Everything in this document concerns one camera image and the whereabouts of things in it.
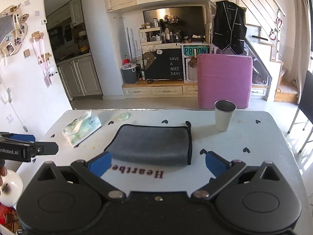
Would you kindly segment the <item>grey microfibre towel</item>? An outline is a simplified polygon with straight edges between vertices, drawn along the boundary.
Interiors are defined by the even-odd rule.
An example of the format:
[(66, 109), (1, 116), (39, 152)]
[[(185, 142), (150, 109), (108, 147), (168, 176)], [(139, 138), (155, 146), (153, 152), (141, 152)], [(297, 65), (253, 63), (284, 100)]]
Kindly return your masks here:
[(191, 123), (184, 126), (124, 124), (104, 149), (119, 161), (182, 167), (192, 163)]

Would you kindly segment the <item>tissue pack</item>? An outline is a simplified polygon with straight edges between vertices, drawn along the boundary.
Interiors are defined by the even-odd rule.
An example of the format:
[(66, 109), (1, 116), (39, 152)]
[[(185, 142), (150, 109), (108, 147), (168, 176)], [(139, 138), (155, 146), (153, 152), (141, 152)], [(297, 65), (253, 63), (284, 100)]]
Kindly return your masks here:
[(62, 129), (62, 134), (72, 147), (76, 147), (101, 126), (99, 117), (92, 110), (88, 110), (82, 116), (66, 125)]

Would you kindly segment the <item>pale green round lid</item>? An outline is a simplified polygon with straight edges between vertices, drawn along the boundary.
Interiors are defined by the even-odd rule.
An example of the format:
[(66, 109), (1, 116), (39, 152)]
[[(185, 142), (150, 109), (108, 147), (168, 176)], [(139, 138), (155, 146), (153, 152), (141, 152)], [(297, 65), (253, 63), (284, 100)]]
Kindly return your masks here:
[(117, 116), (117, 119), (118, 119), (119, 121), (126, 121), (126, 120), (129, 119), (129, 117), (130, 117), (130, 113), (128, 113), (128, 112), (123, 112), (123, 113), (121, 113), (121, 114), (119, 114), (119, 115)]

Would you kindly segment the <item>white steel-rimmed cup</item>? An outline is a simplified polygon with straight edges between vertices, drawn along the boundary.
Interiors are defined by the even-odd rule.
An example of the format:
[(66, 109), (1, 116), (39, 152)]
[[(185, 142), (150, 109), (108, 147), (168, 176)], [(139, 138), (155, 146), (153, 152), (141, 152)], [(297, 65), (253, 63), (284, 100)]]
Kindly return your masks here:
[(215, 128), (219, 132), (226, 132), (230, 126), (232, 116), (237, 106), (229, 100), (218, 100), (215, 107)]

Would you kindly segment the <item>low white drawer unit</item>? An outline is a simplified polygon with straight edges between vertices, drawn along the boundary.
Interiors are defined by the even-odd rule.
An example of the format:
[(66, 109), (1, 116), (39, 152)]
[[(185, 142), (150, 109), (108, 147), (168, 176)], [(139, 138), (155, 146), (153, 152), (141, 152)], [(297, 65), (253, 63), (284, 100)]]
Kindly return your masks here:
[(197, 97), (197, 83), (177, 81), (154, 81), (147, 83), (139, 80), (134, 84), (123, 84), (122, 90), (126, 98), (159, 98), (159, 97)]

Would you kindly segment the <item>grey kitchen cabinet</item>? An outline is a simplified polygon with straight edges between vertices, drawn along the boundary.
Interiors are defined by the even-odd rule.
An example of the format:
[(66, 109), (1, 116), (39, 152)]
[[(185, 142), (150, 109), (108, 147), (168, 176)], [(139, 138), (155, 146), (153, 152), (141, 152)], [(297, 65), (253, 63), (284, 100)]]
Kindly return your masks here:
[(91, 54), (62, 61), (57, 64), (57, 68), (70, 99), (102, 96), (102, 89)]

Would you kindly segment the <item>pink upright cushion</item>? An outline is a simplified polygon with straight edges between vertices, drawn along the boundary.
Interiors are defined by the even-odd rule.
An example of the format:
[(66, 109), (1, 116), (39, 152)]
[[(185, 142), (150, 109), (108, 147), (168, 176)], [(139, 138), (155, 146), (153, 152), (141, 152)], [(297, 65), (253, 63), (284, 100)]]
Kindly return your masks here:
[(197, 57), (197, 90), (200, 109), (214, 109), (229, 100), (238, 109), (249, 106), (253, 60), (249, 56), (201, 54)]

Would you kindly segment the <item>grey waste bin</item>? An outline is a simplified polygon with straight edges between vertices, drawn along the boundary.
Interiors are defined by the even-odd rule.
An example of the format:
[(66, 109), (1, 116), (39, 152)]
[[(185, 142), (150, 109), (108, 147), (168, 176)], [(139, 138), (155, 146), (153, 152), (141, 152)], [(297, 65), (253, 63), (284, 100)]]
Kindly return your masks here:
[(138, 74), (137, 74), (135, 64), (128, 63), (125, 65), (122, 65), (121, 72), (122, 72), (124, 83), (133, 84), (137, 82)]

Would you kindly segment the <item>black folding chair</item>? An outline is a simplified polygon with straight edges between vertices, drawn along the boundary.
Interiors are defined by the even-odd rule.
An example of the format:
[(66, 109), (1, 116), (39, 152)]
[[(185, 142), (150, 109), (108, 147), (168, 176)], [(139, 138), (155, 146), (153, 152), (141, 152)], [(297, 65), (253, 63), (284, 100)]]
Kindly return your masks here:
[(296, 118), (298, 116), (299, 111), (302, 111), (302, 113), (307, 118), (307, 123), (310, 122), (312, 124), (313, 122), (313, 75), (311, 72), (306, 72), (306, 78), (305, 78), (305, 84), (303, 87), (303, 91), (301, 94), (301, 99), (298, 105), (298, 108), (296, 110), (296, 114), (294, 116), (294, 119), (292, 121), (292, 124), (287, 132), (287, 134), (290, 134), (293, 125), (298, 124), (296, 123)]

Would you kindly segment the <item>teal poison sign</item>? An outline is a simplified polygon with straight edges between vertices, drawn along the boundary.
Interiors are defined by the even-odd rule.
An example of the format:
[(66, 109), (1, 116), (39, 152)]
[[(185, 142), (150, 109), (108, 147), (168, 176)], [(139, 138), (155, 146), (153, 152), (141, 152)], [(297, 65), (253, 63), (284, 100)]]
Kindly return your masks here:
[(196, 57), (197, 55), (200, 55), (200, 54), (209, 54), (209, 53), (210, 53), (210, 48), (208, 45), (183, 46), (183, 54), (185, 56), (195, 56)]

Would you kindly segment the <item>black vest with white trim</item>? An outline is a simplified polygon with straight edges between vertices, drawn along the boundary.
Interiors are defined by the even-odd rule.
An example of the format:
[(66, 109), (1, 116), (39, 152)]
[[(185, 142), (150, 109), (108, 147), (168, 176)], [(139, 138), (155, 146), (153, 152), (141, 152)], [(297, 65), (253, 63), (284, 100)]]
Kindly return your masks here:
[(245, 10), (230, 1), (216, 2), (212, 44), (221, 50), (231, 49), (236, 55), (244, 52), (247, 28)]

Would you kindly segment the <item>white shelf rack with bottles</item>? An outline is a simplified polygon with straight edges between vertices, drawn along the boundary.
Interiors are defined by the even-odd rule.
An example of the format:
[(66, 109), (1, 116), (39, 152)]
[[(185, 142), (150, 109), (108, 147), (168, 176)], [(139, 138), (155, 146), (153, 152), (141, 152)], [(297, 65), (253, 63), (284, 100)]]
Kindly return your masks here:
[(139, 40), (141, 46), (157, 45), (162, 43), (161, 28), (139, 29)]

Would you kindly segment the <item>staircase with metal railing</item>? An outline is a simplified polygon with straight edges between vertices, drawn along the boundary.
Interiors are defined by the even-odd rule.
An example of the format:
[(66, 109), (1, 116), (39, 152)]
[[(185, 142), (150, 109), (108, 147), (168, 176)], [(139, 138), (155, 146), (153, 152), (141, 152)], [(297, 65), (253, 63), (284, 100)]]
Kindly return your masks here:
[(298, 91), (287, 79), (294, 37), (293, 0), (236, 0), (246, 9), (247, 39), (268, 71), (266, 101), (296, 103)]

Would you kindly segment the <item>beige curtain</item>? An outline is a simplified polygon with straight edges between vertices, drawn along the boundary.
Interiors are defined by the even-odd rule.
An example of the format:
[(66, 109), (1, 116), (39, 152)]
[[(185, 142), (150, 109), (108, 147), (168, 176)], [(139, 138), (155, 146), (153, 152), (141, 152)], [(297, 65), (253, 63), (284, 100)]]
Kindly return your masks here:
[(298, 89), (297, 103), (300, 102), (310, 65), (311, 55), (311, 17), (309, 0), (294, 0), (296, 17), (296, 35), (294, 44), (291, 79)]

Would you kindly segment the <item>wooden wall photo display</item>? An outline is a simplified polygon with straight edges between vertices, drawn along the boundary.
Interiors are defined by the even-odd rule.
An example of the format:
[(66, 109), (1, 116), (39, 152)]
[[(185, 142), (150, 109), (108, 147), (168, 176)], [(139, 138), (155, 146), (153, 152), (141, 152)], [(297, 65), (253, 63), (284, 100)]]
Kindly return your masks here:
[(28, 32), (28, 14), (23, 14), (21, 4), (11, 5), (1, 12), (1, 57), (19, 52)]

